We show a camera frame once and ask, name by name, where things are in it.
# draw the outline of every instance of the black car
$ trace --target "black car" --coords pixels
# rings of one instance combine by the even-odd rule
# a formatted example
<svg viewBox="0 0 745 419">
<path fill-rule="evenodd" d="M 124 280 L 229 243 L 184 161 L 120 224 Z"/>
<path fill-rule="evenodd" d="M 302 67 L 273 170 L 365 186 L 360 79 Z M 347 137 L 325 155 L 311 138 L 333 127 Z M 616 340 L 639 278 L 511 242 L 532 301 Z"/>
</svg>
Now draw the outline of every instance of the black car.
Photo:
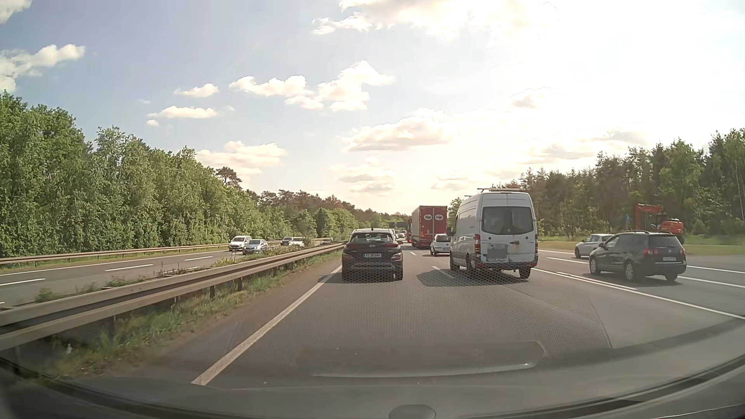
<svg viewBox="0 0 745 419">
<path fill-rule="evenodd" d="M 609 237 L 590 252 L 590 273 L 623 272 L 626 279 L 664 275 L 674 281 L 685 272 L 685 249 L 675 235 L 633 231 Z"/>
<path fill-rule="evenodd" d="M 398 281 L 404 278 L 404 255 L 390 230 L 352 232 L 341 256 L 341 278 L 348 280 L 353 274 L 386 275 Z"/>
</svg>

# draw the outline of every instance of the orange excavator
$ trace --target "orange excavator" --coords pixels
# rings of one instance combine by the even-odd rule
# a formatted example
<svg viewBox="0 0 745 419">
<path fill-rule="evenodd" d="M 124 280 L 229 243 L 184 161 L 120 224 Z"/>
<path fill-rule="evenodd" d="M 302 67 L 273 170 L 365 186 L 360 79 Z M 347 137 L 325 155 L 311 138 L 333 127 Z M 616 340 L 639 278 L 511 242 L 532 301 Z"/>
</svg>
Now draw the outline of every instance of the orange excavator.
<svg viewBox="0 0 745 419">
<path fill-rule="evenodd" d="M 681 245 L 684 242 L 683 222 L 678 218 L 669 218 L 662 205 L 636 204 L 636 229 L 665 231 L 676 235 Z"/>
</svg>

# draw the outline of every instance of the white van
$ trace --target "white van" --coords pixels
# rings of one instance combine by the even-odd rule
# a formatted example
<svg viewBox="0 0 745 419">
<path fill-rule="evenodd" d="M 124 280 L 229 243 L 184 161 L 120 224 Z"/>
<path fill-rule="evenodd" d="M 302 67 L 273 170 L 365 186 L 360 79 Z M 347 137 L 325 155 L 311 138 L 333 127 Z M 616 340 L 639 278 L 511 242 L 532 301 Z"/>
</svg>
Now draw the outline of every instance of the white van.
<svg viewBox="0 0 745 419">
<path fill-rule="evenodd" d="M 538 226 L 533 200 L 522 189 L 482 189 L 464 200 L 455 218 L 450 269 L 518 271 L 530 276 L 538 264 Z"/>
</svg>

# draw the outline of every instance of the highway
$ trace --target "highway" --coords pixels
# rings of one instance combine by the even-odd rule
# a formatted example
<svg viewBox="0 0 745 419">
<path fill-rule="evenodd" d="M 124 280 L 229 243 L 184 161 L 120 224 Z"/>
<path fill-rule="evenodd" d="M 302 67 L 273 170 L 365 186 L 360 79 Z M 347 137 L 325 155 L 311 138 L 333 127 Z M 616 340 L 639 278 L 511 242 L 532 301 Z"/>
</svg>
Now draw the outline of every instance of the highway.
<svg viewBox="0 0 745 419">
<path fill-rule="evenodd" d="M 111 280 L 155 277 L 159 272 L 209 266 L 219 259 L 240 256 L 229 251 L 171 253 L 130 259 L 105 259 L 67 265 L 0 271 L 0 307 L 34 301 L 41 288 L 69 294 L 92 284 L 105 286 Z"/>
<path fill-rule="evenodd" d="M 476 404 L 496 400 L 477 397 L 479 385 L 500 385 L 501 407 L 513 410 L 635 391 L 743 353 L 745 268 L 734 269 L 734 256 L 727 271 L 691 257 L 696 268 L 678 283 L 627 283 L 590 277 L 586 259 L 560 251 L 541 251 L 520 280 L 469 279 L 446 255 L 404 248 L 403 281 L 344 283 L 340 261 L 326 262 L 128 375 L 226 389 L 373 385 L 369 397 L 381 384 L 467 384 Z M 531 386 L 540 397 L 515 393 Z M 314 403 L 333 393 L 313 393 Z M 298 413 L 271 408 L 262 413 Z"/>
</svg>

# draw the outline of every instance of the guardrail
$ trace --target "guardrail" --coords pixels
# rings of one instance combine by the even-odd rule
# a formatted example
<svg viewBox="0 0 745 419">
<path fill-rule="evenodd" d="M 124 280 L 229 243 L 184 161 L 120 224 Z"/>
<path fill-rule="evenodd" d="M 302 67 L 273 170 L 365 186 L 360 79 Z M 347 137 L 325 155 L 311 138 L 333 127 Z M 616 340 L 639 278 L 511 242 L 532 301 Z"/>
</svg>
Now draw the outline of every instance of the guardrail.
<svg viewBox="0 0 745 419">
<path fill-rule="evenodd" d="M 328 237 L 322 239 L 315 239 L 316 242 L 324 240 L 330 240 Z M 277 244 L 282 240 L 267 240 L 267 243 Z M 116 256 L 125 254 L 135 253 L 154 253 L 154 252 L 169 252 L 169 251 L 188 251 L 194 249 L 209 249 L 209 248 L 226 248 L 228 243 L 221 243 L 218 245 L 193 245 L 193 246 L 173 246 L 171 248 L 142 248 L 142 249 L 126 249 L 122 251 L 97 251 L 97 252 L 80 252 L 80 253 L 59 253 L 53 255 L 41 255 L 41 256 L 17 256 L 17 257 L 4 257 L 0 258 L 0 265 L 7 265 L 9 263 L 29 263 L 29 262 L 44 262 L 49 260 L 64 260 L 64 259 L 77 259 L 81 257 L 98 257 L 98 256 Z"/>
<path fill-rule="evenodd" d="M 88 294 L 61 298 L 0 312 L 0 350 L 55 335 L 75 327 L 113 318 L 145 306 L 171 300 L 215 286 L 236 281 L 243 288 L 244 277 L 278 268 L 311 256 L 339 250 L 343 244 L 325 245 L 302 251 L 269 256 L 234 265 L 145 281 Z"/>
</svg>

